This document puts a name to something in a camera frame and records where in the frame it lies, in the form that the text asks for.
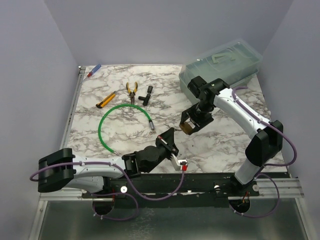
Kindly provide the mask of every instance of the white wall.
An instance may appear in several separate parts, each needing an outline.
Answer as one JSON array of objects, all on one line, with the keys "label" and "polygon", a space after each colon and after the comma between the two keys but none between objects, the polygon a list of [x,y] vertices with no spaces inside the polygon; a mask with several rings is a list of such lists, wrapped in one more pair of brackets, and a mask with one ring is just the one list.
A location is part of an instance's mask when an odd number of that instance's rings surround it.
[{"label": "white wall", "polygon": [[[296,144],[299,176],[320,236],[320,1],[295,0],[266,48],[258,75],[272,119]],[[288,162],[292,150],[284,146]]]},{"label": "white wall", "polygon": [[243,38],[266,49],[292,0],[45,0],[80,65],[181,64]]},{"label": "white wall", "polygon": [[42,0],[0,7],[0,238],[28,238],[38,160],[59,148],[79,69]]}]

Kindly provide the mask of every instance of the white cable connector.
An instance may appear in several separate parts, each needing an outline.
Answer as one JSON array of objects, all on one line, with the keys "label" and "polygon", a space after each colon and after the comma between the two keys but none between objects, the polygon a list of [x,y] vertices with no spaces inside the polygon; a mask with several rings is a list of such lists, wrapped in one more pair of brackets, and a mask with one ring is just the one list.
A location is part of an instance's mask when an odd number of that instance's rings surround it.
[{"label": "white cable connector", "polygon": [[176,171],[186,171],[188,168],[188,161],[186,159],[178,160],[178,158],[173,153],[171,154],[170,161]]}]

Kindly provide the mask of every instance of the screwdriver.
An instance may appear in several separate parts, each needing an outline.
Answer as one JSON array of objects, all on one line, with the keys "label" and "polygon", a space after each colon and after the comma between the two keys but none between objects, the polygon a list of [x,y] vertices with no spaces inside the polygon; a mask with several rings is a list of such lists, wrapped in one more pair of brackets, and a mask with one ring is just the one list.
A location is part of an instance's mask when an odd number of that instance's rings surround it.
[{"label": "screwdriver", "polygon": [[99,63],[97,66],[95,66],[89,73],[87,76],[85,76],[85,78],[82,80],[82,83],[84,83],[84,81],[88,80],[88,78],[90,78],[96,71],[98,71],[101,68],[101,64]]},{"label": "screwdriver", "polygon": [[102,109],[105,105],[107,105],[114,97],[116,96],[116,91],[112,92],[109,96],[102,100],[102,102],[96,104],[95,106],[98,109]]}]

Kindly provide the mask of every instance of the pliers handle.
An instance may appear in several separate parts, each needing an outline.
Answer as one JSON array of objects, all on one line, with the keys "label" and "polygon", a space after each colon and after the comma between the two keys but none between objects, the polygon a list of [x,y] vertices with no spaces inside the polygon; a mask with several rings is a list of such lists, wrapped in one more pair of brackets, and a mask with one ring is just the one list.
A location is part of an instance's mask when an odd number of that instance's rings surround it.
[{"label": "pliers handle", "polygon": [[[131,90],[130,90],[130,87],[129,87],[129,82],[126,83],[126,89],[127,89],[127,91],[128,91],[129,94],[132,93]],[[135,82],[135,83],[134,83],[134,90],[133,90],[133,92],[136,93],[137,90],[138,90],[138,83]]]}]

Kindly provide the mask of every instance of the green cable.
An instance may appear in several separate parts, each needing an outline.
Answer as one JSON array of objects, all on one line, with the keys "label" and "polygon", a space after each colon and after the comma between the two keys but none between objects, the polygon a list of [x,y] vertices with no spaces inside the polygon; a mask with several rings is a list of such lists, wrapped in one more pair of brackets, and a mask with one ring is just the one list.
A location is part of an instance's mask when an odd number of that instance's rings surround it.
[{"label": "green cable", "polygon": [[102,126],[102,123],[104,122],[104,120],[106,119],[106,117],[113,111],[113,110],[116,110],[118,108],[123,108],[123,107],[131,107],[131,108],[136,108],[138,110],[140,110],[141,112],[144,113],[144,115],[146,115],[146,117],[148,118],[149,120],[149,125],[151,127],[151,130],[155,130],[155,126],[154,126],[154,123],[152,122],[152,119],[151,117],[149,116],[149,114],[144,110],[142,109],[141,107],[137,106],[137,105],[132,105],[132,104],[120,104],[120,105],[117,105],[117,106],[114,106],[113,108],[111,108],[109,111],[106,112],[106,114],[102,117],[100,123],[99,123],[99,127],[98,127],[98,136],[99,136],[99,139],[100,139],[100,142],[102,143],[102,145],[108,150],[110,151],[111,153],[115,153],[115,154],[118,154],[117,152],[115,152],[113,149],[111,149],[110,147],[107,146],[107,144],[104,142],[104,140],[102,139],[101,137],[101,126]]}]

